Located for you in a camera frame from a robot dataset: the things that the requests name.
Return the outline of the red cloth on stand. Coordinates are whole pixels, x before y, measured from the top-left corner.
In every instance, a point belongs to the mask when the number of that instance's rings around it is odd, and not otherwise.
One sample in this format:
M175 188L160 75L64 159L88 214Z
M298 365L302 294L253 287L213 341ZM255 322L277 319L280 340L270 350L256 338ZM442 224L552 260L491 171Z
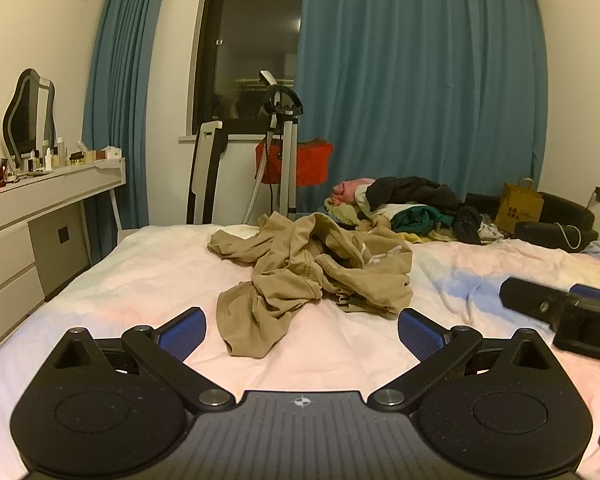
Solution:
M328 165L334 147L322 139L299 143L296 158L296 188L324 183L328 177ZM266 156L262 182L279 184L282 174L282 142L273 140Z

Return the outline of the black sofa chair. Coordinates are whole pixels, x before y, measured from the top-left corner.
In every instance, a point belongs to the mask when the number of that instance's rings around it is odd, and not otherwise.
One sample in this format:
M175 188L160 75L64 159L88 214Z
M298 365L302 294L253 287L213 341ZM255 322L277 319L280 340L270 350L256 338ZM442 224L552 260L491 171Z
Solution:
M513 234L501 231L507 237L532 245L550 249L561 249L564 252L582 252L588 244L598 239L594 230L595 217L585 206L556 195L539 192L544 198L544 205L537 222L518 222ZM468 193L465 198L467 206L475 207L480 214L486 214L494 223L499 196Z

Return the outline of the wavy black frame mirror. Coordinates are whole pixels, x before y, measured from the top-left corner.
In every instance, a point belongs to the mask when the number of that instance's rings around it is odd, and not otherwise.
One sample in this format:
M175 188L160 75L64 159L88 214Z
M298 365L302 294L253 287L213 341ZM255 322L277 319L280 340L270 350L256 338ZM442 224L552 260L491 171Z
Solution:
M26 68L19 76L3 118L3 141L17 170L25 170L31 153L44 156L54 149L55 85Z

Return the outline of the blue curtain left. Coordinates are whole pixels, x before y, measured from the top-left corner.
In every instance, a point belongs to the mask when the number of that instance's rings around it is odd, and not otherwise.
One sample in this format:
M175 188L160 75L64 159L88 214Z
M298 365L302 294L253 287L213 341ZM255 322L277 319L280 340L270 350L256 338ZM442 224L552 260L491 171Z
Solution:
M149 223L146 114L161 3L105 0L88 78L82 141L93 150L122 151L126 183L116 189L116 200L125 229Z

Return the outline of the cosmetic bottles on desk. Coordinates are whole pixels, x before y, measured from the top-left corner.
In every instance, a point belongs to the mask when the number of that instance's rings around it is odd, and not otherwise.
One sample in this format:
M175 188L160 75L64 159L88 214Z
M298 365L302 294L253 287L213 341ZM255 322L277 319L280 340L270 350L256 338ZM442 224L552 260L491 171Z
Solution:
M56 169L82 164L103 165L105 160L121 160L122 148L106 146L102 150L89 150L80 141L79 149L69 153L63 140L59 140L53 148L44 146L43 153L37 150L23 154L21 165L16 165L15 156L0 159L0 188L17 183L25 178L42 177Z

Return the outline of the pile of mixed clothes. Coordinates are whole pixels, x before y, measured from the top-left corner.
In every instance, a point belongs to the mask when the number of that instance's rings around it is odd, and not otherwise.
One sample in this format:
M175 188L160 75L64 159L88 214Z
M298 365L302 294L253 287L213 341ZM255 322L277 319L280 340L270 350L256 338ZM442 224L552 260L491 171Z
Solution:
M367 232L384 226L414 244L487 245L506 237L494 222L496 197L460 198L449 185L422 177L342 181L324 208L344 228Z

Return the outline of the brown paper bag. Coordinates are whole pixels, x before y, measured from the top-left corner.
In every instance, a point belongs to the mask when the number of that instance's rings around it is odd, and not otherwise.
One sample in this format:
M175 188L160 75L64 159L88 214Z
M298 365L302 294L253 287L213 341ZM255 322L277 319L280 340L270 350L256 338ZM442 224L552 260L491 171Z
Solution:
M516 184L505 183L494 223L501 231L513 234L518 222L539 221L543 205L544 198L535 191L531 178L520 178Z

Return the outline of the tan t-shirt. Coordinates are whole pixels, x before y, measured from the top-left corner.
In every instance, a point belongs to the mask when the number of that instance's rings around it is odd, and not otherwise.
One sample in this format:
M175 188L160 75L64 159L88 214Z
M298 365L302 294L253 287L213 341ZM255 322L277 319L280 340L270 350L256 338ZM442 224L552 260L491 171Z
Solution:
M298 220L271 214L248 238L213 233L208 248L251 269L249 281L216 302L216 326L231 356L264 358L297 313L323 298L344 312L383 318L396 318L413 298L413 252L384 226L349 231L319 212Z

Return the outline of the blue curtain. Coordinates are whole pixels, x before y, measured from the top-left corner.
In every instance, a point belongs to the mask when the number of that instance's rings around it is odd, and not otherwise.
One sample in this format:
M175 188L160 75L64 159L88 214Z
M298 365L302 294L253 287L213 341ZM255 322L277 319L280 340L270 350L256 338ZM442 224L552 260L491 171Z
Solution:
M126 183L116 189L116 200L125 229L149 223L146 114L161 3L105 0L88 78L82 141L93 150L122 151Z
M332 144L303 212L362 177L496 194L537 179L547 126L539 0L303 0L302 138Z

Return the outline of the white vanity desk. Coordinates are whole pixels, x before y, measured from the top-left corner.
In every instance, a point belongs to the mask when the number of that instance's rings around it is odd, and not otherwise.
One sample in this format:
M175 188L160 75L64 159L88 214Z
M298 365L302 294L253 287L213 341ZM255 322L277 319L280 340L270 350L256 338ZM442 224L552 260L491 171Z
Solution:
M0 189L0 344L91 265L84 200L110 200L125 185L125 160L56 169Z

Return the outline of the blue curtain right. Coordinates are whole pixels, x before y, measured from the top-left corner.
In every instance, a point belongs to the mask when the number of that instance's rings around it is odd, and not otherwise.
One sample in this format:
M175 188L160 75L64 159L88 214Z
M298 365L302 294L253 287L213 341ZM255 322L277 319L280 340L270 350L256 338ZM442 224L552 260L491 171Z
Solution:
M539 0L303 0L302 138L332 144L303 212L362 177L496 194L537 179L547 126Z

